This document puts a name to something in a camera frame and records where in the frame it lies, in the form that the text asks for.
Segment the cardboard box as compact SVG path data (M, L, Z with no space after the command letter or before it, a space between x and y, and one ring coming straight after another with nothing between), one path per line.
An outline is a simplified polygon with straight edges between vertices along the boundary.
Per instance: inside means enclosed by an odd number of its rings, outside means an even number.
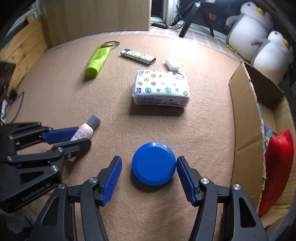
M246 62L229 80L234 121L235 154L231 183L238 183L259 209L266 183L262 125L279 134L289 129L295 137L290 105L282 90Z

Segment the pink small bottle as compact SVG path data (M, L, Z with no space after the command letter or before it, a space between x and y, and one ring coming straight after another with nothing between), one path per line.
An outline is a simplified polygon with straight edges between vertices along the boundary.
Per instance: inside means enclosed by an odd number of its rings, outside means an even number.
M90 139L93 135L94 130L99 126L99 124L100 119L95 114L93 114L86 123L78 128L70 141L76 141L83 138Z

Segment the green lotion tube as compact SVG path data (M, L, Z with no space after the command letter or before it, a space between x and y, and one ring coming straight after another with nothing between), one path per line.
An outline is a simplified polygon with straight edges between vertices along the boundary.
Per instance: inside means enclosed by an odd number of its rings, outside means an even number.
M98 75L110 50L111 50L111 46L107 46L107 47L99 46L95 50L95 52L91 56L85 68L85 75L87 77L95 78Z

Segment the light wooden cabinet panel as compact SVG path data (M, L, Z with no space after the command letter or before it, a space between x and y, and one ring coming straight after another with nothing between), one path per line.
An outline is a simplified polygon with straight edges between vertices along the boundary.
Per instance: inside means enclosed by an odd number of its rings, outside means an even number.
M149 0L45 1L53 46L98 33L148 31L151 8Z

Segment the patterned white lighter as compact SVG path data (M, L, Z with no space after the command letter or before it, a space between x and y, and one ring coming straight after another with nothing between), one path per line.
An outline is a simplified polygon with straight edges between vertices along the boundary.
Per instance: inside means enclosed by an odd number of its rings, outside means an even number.
M120 55L123 57L126 57L126 58L130 58L130 59L142 62L146 65L152 65L153 63L156 62L155 57L145 54L145 53L142 53L142 52L134 51L131 49L122 50L120 52Z

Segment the small penguin plush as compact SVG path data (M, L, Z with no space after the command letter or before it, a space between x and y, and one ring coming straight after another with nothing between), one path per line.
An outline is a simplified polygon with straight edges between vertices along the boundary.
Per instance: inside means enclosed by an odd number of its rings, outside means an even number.
M294 60L293 48L279 31L271 31L266 39L254 39L252 46L259 46L251 64L275 84L279 84L288 66Z

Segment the small white translucent cap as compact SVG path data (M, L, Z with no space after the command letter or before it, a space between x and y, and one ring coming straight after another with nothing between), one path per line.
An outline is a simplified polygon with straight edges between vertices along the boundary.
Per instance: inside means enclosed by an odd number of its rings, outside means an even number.
M181 61L172 56L165 59L165 64L170 71L178 71L182 67Z

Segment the blue round tin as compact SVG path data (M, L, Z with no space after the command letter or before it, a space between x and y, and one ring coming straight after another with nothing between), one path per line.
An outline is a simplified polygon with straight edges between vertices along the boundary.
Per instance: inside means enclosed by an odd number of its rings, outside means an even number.
M132 158L132 172L147 186L168 183L176 170L176 158L165 144L150 142L139 147Z

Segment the beige felt mat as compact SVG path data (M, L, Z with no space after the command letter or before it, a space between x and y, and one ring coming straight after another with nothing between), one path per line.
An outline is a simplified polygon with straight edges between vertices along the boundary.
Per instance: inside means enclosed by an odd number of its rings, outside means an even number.
M95 78L85 68L99 47L111 50ZM187 78L186 108L136 105L134 78L144 66L120 55L128 48L156 58L164 70L177 57ZM178 175L164 186L147 187L132 175L132 157L143 144L160 142L218 185L229 186L234 162L234 114L229 79L240 61L196 41L147 34L90 36L45 52L22 80L24 96L9 108L8 121L44 126L80 126L93 114L101 121L90 151L65 165L63 181L77 185L107 167L115 155L122 172L111 202L101 209L110 240L188 240L197 213Z

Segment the black tripod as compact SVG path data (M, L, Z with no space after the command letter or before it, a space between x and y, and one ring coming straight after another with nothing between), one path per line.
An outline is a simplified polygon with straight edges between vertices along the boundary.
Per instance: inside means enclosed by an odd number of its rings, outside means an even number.
M197 16L198 13L201 14L206 26L209 28L211 36L215 37L209 13L204 1L192 1L187 6L187 10L188 12L185 15L184 25L181 29L181 32L179 33L180 38L183 38L186 35L189 27L191 26L191 23L194 21L194 18Z

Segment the black power strip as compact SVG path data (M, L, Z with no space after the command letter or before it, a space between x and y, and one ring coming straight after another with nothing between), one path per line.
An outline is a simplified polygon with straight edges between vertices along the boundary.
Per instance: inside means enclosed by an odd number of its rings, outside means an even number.
M157 23L157 22L151 23L151 26L161 28L161 29L165 29L165 30L169 28L168 25L166 25L164 23Z

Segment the patterned tissue pack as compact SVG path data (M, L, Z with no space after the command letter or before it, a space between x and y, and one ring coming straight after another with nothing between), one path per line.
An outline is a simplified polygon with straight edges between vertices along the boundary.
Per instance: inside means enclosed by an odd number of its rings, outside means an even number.
M188 82L182 73L164 70L138 70L132 98L137 105L174 106L189 104Z

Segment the large penguin plush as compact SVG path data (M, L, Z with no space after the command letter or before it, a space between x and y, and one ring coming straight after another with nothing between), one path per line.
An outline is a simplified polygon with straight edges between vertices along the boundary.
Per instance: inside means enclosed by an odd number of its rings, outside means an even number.
M239 15L226 19L225 26L231 28L226 46L250 62L258 50L258 46L251 45L251 41L267 38L274 29L274 22L268 12L248 1L241 5Z

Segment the pine wooden board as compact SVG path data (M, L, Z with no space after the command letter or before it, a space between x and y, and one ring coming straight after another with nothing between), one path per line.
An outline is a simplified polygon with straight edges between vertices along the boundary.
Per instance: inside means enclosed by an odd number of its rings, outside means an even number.
M16 65L8 87L8 93L18 89L22 79L44 54L48 44L41 17L30 21L1 51L1 61Z

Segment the red pouch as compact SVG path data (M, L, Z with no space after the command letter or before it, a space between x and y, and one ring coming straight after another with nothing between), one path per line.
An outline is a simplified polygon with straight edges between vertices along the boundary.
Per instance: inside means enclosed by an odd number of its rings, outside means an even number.
M279 200L292 170L294 146L289 129L271 137L264 154L266 181L258 215L264 215Z

